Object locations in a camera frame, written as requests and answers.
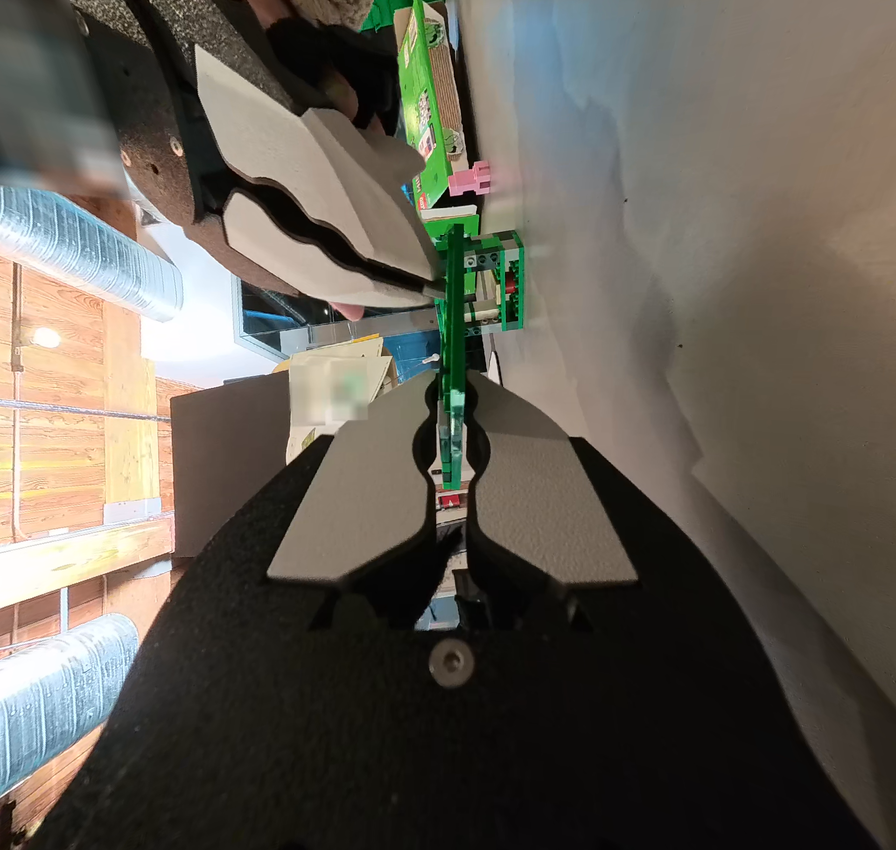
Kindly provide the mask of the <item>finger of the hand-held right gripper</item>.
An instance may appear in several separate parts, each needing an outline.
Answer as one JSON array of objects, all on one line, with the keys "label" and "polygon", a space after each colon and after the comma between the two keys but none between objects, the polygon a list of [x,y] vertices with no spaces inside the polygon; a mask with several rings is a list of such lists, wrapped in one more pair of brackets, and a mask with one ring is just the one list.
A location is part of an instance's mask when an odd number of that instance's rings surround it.
[{"label": "finger of the hand-held right gripper", "polygon": [[236,190],[222,214],[231,248],[283,279],[302,294],[336,309],[417,309],[433,306],[435,298],[346,266],[319,241],[299,239],[275,223],[260,202]]},{"label": "finger of the hand-held right gripper", "polygon": [[275,223],[319,241],[343,265],[387,282],[438,282],[434,244],[401,187],[424,168],[406,142],[355,128],[340,112],[296,114],[195,47],[199,102],[220,157]]}]

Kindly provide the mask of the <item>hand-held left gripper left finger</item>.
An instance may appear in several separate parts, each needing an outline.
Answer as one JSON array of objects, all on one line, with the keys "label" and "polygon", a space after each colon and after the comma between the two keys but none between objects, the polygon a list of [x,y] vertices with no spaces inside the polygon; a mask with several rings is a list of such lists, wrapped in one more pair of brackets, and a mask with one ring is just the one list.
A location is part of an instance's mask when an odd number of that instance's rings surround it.
[{"label": "hand-held left gripper left finger", "polygon": [[434,525],[435,373],[379,397],[331,439],[267,577],[342,587]]}]

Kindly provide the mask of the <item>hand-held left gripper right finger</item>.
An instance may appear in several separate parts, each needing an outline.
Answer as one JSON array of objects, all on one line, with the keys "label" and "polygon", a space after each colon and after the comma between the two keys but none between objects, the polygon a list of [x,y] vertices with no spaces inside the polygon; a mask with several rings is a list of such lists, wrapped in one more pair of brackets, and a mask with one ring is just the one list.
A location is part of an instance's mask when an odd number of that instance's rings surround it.
[{"label": "hand-held left gripper right finger", "polygon": [[634,585],[635,568],[570,436],[481,373],[467,380],[470,514],[482,537],[558,587]]}]

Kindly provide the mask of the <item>green lego plate with tiles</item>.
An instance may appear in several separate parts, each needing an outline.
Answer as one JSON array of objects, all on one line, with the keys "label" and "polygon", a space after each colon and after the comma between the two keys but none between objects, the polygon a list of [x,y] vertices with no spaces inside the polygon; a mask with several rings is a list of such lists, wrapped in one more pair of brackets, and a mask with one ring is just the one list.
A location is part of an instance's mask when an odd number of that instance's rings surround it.
[{"label": "green lego plate with tiles", "polygon": [[442,487],[462,485],[466,417],[466,330],[463,314],[464,235],[460,225],[442,236],[436,249],[444,266],[444,296],[437,305],[441,337],[438,437]]}]

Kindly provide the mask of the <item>lego instruction booklet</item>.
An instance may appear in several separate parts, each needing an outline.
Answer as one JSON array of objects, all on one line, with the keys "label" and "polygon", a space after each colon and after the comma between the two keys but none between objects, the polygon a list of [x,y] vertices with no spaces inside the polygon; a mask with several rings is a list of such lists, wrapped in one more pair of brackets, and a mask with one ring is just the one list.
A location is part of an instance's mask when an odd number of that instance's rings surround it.
[{"label": "lego instruction booklet", "polygon": [[379,336],[297,352],[281,369],[287,374],[287,464],[322,436],[365,420],[375,400],[398,385],[395,360]]}]

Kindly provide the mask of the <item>green cardboard lego box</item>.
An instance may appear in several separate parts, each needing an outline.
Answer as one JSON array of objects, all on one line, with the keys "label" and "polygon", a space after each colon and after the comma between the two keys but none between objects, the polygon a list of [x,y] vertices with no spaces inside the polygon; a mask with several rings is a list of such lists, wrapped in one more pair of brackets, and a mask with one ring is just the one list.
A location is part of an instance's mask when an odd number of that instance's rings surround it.
[{"label": "green cardboard lego box", "polygon": [[455,172],[470,167],[454,50],[446,15],[424,0],[397,10],[394,28],[406,137],[424,159],[412,181],[416,206],[423,211],[449,191]]}]

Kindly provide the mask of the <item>green white lego sub-build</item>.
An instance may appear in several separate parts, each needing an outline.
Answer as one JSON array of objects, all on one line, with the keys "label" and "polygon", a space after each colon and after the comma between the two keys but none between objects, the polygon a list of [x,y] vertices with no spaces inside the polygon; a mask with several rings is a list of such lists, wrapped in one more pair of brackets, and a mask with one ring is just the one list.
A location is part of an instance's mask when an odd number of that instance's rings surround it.
[{"label": "green white lego sub-build", "polygon": [[422,209],[419,211],[419,215],[427,233],[433,240],[444,236],[454,225],[460,225],[467,237],[476,237],[480,234],[476,205]]}]

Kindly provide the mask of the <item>pink lego pig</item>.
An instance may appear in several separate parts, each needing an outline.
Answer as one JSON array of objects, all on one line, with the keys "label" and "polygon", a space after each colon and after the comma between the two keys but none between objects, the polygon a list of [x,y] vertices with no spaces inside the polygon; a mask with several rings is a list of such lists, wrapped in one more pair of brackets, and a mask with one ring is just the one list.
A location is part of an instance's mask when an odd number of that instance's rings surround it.
[{"label": "pink lego pig", "polygon": [[491,169],[486,160],[476,161],[470,168],[453,172],[448,177],[452,197],[466,194],[485,196],[491,192]]}]

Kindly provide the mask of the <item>green lego box build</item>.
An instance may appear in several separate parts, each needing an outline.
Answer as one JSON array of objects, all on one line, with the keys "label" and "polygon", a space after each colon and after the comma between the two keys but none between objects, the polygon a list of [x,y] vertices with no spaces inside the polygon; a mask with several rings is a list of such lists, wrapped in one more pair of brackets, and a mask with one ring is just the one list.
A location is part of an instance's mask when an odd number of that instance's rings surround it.
[{"label": "green lego box build", "polygon": [[464,237],[462,301],[467,337],[524,326],[525,250],[516,230]]}]

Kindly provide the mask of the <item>person's right hand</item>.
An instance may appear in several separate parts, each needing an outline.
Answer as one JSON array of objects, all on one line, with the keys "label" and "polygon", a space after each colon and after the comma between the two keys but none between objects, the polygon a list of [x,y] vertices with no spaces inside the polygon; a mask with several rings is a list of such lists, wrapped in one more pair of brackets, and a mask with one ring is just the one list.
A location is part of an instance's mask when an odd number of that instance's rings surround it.
[{"label": "person's right hand", "polygon": [[[301,11],[294,8],[288,0],[245,0],[252,8],[257,21],[263,30],[268,30],[276,23],[286,20],[293,16],[301,15],[310,22],[315,22],[311,16],[304,15]],[[312,83],[320,88],[323,93],[336,105],[339,112],[347,118],[354,120],[360,116],[360,102],[356,89],[348,78],[345,78],[336,71],[335,67],[324,65],[322,67],[322,76],[320,78],[312,78]],[[228,272],[242,277],[247,282],[253,276],[263,277],[265,279],[274,277],[272,286],[267,284],[256,284],[263,288],[278,290],[284,292],[281,284],[277,284],[276,276],[268,274],[263,269],[259,269],[239,253],[230,251],[229,253],[210,251],[205,244],[201,244],[204,249],[209,251],[210,255]]]}]

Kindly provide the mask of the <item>glass window wall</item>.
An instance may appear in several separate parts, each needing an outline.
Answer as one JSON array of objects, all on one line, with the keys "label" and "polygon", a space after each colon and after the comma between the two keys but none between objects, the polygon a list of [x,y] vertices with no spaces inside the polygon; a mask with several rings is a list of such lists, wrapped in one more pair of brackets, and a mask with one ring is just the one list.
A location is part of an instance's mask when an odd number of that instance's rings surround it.
[{"label": "glass window wall", "polygon": [[299,351],[364,337],[428,333],[438,327],[435,306],[410,309],[373,307],[350,320],[330,303],[305,295],[285,295],[230,278],[235,343],[278,363]]}]

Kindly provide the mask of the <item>silver ventilation duct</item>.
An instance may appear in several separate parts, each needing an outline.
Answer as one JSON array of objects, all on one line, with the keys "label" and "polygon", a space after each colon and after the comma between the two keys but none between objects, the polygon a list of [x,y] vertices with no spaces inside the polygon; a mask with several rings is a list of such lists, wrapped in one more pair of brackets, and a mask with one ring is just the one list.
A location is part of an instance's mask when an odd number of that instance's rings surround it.
[{"label": "silver ventilation duct", "polygon": [[1,662],[1,794],[102,725],[140,645],[136,625],[109,613]]},{"label": "silver ventilation duct", "polygon": [[183,308],[169,261],[59,194],[1,188],[2,257],[142,317],[169,322]]}]

